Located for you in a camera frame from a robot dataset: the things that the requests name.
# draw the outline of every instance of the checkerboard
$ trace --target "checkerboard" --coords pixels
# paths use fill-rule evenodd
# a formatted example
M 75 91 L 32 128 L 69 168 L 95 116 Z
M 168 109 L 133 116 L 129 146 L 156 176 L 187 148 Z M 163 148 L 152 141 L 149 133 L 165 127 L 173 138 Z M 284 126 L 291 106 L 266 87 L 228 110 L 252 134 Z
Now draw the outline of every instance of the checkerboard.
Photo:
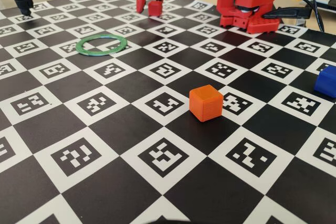
M 53 0 L 0 13 L 1 223 L 336 223 L 336 36 L 219 27 L 216 7 Z M 87 57 L 80 38 L 125 50 Z M 108 50 L 100 39 L 87 49 Z M 211 84 L 223 116 L 200 123 Z

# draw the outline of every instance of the orange cube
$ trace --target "orange cube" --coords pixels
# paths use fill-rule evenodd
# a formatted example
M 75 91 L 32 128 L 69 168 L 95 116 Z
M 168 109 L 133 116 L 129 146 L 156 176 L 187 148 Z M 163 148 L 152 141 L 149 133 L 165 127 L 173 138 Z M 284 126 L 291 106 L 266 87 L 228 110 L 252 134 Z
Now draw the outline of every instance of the orange cube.
M 189 93 L 189 109 L 201 122 L 222 115 L 223 95 L 211 85 L 193 89 Z

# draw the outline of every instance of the black square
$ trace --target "black square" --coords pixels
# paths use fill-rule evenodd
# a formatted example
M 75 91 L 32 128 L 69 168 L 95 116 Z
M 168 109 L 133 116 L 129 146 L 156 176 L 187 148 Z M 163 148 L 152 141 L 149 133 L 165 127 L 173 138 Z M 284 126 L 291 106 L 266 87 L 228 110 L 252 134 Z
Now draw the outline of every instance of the black square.
M 217 90 L 224 87 L 224 84 L 219 83 L 218 81 L 215 81 L 194 71 L 187 73 L 183 77 L 169 83 L 167 86 L 171 89 L 176 90 L 178 93 L 184 95 L 185 97 L 189 97 L 189 92 L 192 89 L 196 89 L 208 84 L 210 84 Z
M 116 104 L 103 93 L 95 94 L 79 103 L 77 103 L 90 116 L 94 116 Z
M 313 156 L 336 167 L 335 150 L 335 142 L 325 138 Z
M 285 78 L 287 77 L 290 73 L 293 72 L 292 69 L 282 67 L 278 64 L 270 63 L 267 66 L 265 66 L 262 71 L 266 73 L 273 74 L 276 77 L 280 78 Z
M 244 138 L 226 154 L 226 157 L 260 177 L 277 156 Z
M 314 56 L 306 55 L 288 48 L 281 48 L 270 58 L 301 69 L 306 69 L 316 60 Z
M 305 115 L 311 116 L 321 103 L 305 97 L 302 94 L 292 92 L 281 104 Z
M 84 127 L 82 121 L 64 105 L 14 125 L 33 153 L 65 139 Z
M 173 76 L 174 74 L 181 72 L 180 69 L 168 64 L 168 63 L 163 63 L 153 69 L 150 70 L 154 74 L 159 75 L 160 77 L 166 79 L 170 76 Z
M 239 125 L 223 116 L 201 123 L 190 111 L 187 111 L 166 127 L 208 155 L 235 132 Z
M 67 102 L 100 86 L 101 84 L 98 81 L 84 72 L 74 73 L 46 85 L 62 102 Z
M 301 49 L 301 50 L 304 50 L 306 52 L 312 52 L 312 53 L 316 52 L 317 50 L 319 50 L 321 48 L 319 46 L 311 45 L 307 42 L 299 42 L 294 47 L 298 48 L 298 49 Z
M 192 33 L 190 31 L 184 31 L 180 34 L 174 35 L 169 39 L 173 39 L 179 43 L 185 44 L 187 46 L 192 46 L 204 40 L 205 38 L 201 35 Z
M 264 56 L 254 54 L 252 52 L 237 47 L 221 55 L 220 58 L 247 69 L 251 69 L 252 67 L 258 65 L 260 62 L 265 60 Z
M 188 19 L 188 18 L 181 18 L 179 20 L 171 22 L 170 24 L 173 26 L 178 26 L 178 27 L 188 30 L 194 26 L 200 25 L 201 23 Z
M 196 69 L 213 58 L 214 57 L 208 54 L 190 47 L 168 57 L 168 59 L 173 60 L 190 69 Z
M 300 39 L 314 41 L 325 46 L 332 46 L 336 42 L 336 36 L 328 33 L 321 33 L 320 31 L 307 30 Z
M 122 73 L 125 71 L 122 67 L 118 66 L 115 63 L 107 64 L 106 66 L 97 68 L 94 70 L 96 73 L 101 75 L 104 78 L 110 78 L 112 76 L 115 76 L 116 74 Z
M 251 38 L 242 34 L 234 33 L 232 31 L 225 31 L 221 34 L 216 35 L 214 39 L 231 44 L 233 46 L 239 46 L 240 44 L 250 40 Z
M 161 59 L 163 59 L 163 57 L 144 48 L 140 48 L 138 50 L 129 52 L 128 54 L 118 57 L 118 60 L 121 60 L 122 62 L 135 69 L 144 68 Z
M 224 94 L 223 96 L 223 109 L 234 113 L 235 115 L 240 115 L 253 104 L 252 102 L 247 101 L 246 99 L 243 99 L 230 92 Z
M 41 86 L 28 71 L 0 80 L 0 101 Z
M 260 42 L 253 42 L 252 44 L 247 46 L 248 48 L 251 48 L 253 50 L 259 51 L 259 52 L 268 52 L 269 50 L 273 49 L 272 46 L 263 44 Z
M 68 177 L 101 157 L 101 154 L 81 138 L 51 154 L 51 157 Z
M 191 221 L 200 223 L 243 223 L 263 197 L 209 158 L 164 196 Z
M 63 196 L 83 224 L 129 224 L 161 195 L 117 158 Z
M 133 105 L 128 105 L 90 125 L 90 128 L 120 155 L 161 127 L 161 124 Z
M 336 223 L 334 186 L 333 176 L 294 157 L 267 196 L 306 223 Z
M 292 42 L 293 40 L 295 40 L 295 38 L 291 36 L 278 33 L 263 33 L 259 35 L 257 39 L 262 39 L 264 41 L 271 42 L 283 47 L 288 43 Z
M 31 156 L 0 176 L 1 223 L 16 223 L 57 195 L 58 190 Z
M 229 86 L 263 102 L 269 102 L 286 85 L 260 74 L 247 71 L 231 82 Z
M 164 92 L 145 104 L 157 113 L 166 116 L 181 107 L 184 103 Z
M 212 73 L 214 75 L 217 75 L 219 77 L 226 78 L 230 76 L 232 73 L 234 73 L 235 71 L 237 71 L 237 69 L 227 66 L 221 62 L 218 62 L 216 64 L 213 64 L 208 69 L 205 69 L 205 71 Z
M 107 84 L 106 87 L 126 99 L 128 102 L 134 102 L 162 87 L 162 84 L 145 74 L 134 72 Z
M 49 104 L 49 102 L 40 93 L 35 93 L 11 102 L 10 104 L 15 109 L 16 113 L 24 115 Z
M 158 40 L 163 39 L 161 36 L 150 33 L 149 31 L 143 31 L 141 33 L 127 37 L 127 40 L 144 47 L 151 43 L 157 42 Z
M 316 128 L 304 120 L 267 104 L 243 127 L 293 155 L 300 150 Z
M 167 139 L 162 138 L 147 150 L 140 153 L 138 157 L 161 177 L 165 177 L 185 161 L 189 155 Z
M 10 146 L 8 140 L 5 137 L 0 137 L 0 164 L 14 155 L 15 152 Z

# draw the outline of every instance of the green ring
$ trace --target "green ring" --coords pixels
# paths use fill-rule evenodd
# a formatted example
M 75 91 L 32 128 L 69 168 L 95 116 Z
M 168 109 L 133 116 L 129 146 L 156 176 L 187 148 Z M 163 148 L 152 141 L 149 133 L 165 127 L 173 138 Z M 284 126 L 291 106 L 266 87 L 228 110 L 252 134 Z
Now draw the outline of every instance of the green ring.
M 98 51 L 88 51 L 83 48 L 84 43 L 89 42 L 94 39 L 102 39 L 102 38 L 108 38 L 108 39 L 117 39 L 120 41 L 120 45 L 117 48 L 113 48 L 109 51 L 104 51 L 104 52 L 98 52 Z M 86 37 L 79 41 L 76 44 L 76 50 L 82 55 L 87 55 L 87 56 L 105 56 L 109 55 L 112 53 L 120 52 L 122 49 L 124 49 L 127 46 L 127 40 L 121 36 L 118 35 L 113 35 L 113 34 L 98 34 L 98 35 L 92 35 L 89 37 Z

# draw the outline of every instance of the blue cube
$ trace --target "blue cube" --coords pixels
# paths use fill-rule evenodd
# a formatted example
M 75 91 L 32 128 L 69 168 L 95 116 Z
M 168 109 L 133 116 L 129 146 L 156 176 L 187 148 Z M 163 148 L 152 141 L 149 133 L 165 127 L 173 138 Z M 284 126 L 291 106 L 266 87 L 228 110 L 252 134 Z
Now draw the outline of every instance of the blue cube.
M 314 89 L 330 97 L 336 98 L 335 66 L 328 66 L 320 72 Z

